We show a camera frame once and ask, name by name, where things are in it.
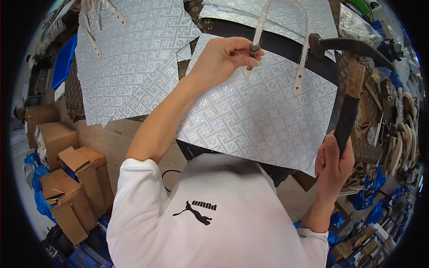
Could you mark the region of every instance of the hammer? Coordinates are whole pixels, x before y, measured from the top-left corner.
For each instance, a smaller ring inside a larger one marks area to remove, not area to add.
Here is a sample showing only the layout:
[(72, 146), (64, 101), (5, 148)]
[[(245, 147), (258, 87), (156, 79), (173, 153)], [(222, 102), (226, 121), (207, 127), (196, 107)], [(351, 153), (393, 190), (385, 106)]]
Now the hammer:
[(395, 67), (383, 54), (363, 41), (344, 37), (322, 39), (317, 33), (311, 33), (308, 37), (308, 43), (311, 53), (316, 57), (323, 57), (325, 51), (329, 49), (351, 52), (346, 95), (334, 131), (341, 156), (346, 148), (347, 140), (357, 116), (360, 92), (365, 79), (365, 56), (372, 58), (375, 63), (384, 65), (392, 71), (395, 71)]

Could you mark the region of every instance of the cardboard box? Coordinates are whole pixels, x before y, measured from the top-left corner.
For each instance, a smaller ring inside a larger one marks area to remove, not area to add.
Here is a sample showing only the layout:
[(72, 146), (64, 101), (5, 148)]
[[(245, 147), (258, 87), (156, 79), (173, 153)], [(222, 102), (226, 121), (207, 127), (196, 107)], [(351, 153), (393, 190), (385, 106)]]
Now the cardboard box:
[(353, 253), (353, 246), (351, 243), (343, 242), (339, 243), (334, 247), (342, 256), (342, 258), (347, 259)]
[(374, 250), (377, 248), (378, 243), (377, 240), (372, 239), (368, 244), (366, 244), (363, 249), (362, 253), (365, 255), (369, 255), (374, 252)]
[(360, 247), (368, 238), (371, 238), (375, 234), (375, 229), (372, 227), (367, 227), (363, 229), (359, 234), (352, 237), (346, 243), (350, 243), (353, 248)]
[(339, 262), (344, 259), (341, 253), (338, 250), (338, 247), (334, 247), (331, 249), (331, 255), (335, 259), (336, 262)]
[(27, 125), (27, 140), (30, 148), (37, 148), (37, 142), (34, 139), (36, 126), (44, 123), (58, 122), (60, 113), (53, 105), (40, 105), (27, 107), (25, 111), (25, 123)]
[(37, 125), (37, 128), (43, 137), (49, 170), (52, 172), (60, 169), (61, 163), (58, 153), (70, 146), (75, 149), (80, 147), (79, 131), (63, 122), (40, 124)]
[(59, 154), (61, 165), (76, 174), (98, 219), (113, 205), (113, 191), (107, 169), (106, 156), (89, 147), (69, 147)]
[(46, 202), (56, 204), (50, 210), (65, 235), (73, 245), (84, 241), (97, 219), (82, 187), (62, 169), (42, 176), (40, 182)]

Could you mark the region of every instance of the open cardboard box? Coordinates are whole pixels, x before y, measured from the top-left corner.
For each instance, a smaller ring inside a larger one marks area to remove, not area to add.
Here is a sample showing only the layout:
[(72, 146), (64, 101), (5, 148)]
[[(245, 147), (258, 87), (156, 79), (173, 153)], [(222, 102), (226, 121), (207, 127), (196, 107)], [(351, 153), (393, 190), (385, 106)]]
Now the open cardboard box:
[(82, 187), (62, 169), (40, 178), (43, 197), (50, 211), (68, 239), (77, 245), (84, 241), (97, 219), (89, 206)]
[(37, 142), (34, 139), (36, 126), (43, 123), (58, 122), (60, 113), (53, 105), (40, 105), (27, 107), (25, 110), (25, 125), (28, 140), (28, 146), (37, 148)]
[(46, 148), (44, 160), (50, 171), (61, 168), (60, 158), (58, 157), (59, 152), (70, 146), (73, 146), (75, 149), (80, 147), (79, 131), (63, 122), (39, 124), (36, 126), (35, 132), (35, 136), (42, 136), (43, 141), (39, 144), (39, 154), (42, 158), (41, 148), (44, 145)]
[(106, 156), (86, 146), (76, 150), (69, 147), (58, 156), (61, 165), (75, 173), (95, 217), (100, 218), (113, 205), (114, 199)]

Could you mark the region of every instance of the black cable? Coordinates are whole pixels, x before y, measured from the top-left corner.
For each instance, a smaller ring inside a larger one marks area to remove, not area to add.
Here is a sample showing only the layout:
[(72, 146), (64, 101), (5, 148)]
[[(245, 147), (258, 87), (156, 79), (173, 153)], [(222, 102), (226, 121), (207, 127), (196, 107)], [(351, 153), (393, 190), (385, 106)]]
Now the black cable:
[[(169, 169), (169, 170), (167, 170), (167, 171), (165, 171), (163, 174), (162, 174), (162, 178), (164, 179), (164, 174), (166, 174), (167, 172), (169, 172), (169, 171), (175, 171), (175, 172), (179, 172), (179, 173), (182, 173), (181, 171), (179, 171), (179, 170), (175, 170), (175, 169)], [(171, 193), (171, 191), (169, 190), (169, 189), (167, 189), (167, 187), (165, 187), (165, 185), (164, 185), (164, 188), (169, 192), (169, 193)]]

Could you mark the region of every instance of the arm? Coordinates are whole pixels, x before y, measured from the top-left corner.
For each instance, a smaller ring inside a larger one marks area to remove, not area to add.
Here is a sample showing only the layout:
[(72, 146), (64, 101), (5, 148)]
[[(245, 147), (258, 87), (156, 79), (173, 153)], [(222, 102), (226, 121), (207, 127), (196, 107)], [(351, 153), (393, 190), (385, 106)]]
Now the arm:
[(317, 233), (328, 231), (331, 213), (335, 201), (354, 165), (354, 154), (351, 139), (341, 158), (337, 140), (333, 131), (325, 138), (325, 142), (317, 152), (314, 172), (317, 179), (318, 192), (310, 209), (301, 220), (301, 228), (308, 228)]
[[(205, 46), (189, 75), (151, 112), (135, 134), (127, 159), (157, 164), (175, 137), (179, 122), (194, 100), (228, 79), (240, 66), (256, 66), (249, 56), (251, 41), (243, 37), (216, 38)], [(262, 49), (257, 60), (263, 56)]]
[(301, 220), (297, 230), (306, 254), (308, 267), (325, 267), (328, 254), (328, 228), (335, 201), (354, 165), (351, 139), (341, 158), (333, 131), (325, 138), (316, 158), (314, 174), (317, 179), (317, 194), (310, 209)]
[[(147, 259), (142, 259), (140, 253), (153, 249), (156, 227), (167, 202), (157, 164), (171, 145), (183, 114), (199, 95), (225, 81), (239, 66), (257, 65), (249, 56), (250, 43), (241, 37), (209, 41), (192, 72), (138, 129), (119, 172), (118, 191), (106, 235), (116, 266), (130, 267), (136, 263), (147, 266)], [(263, 51), (258, 55), (261, 60)]]

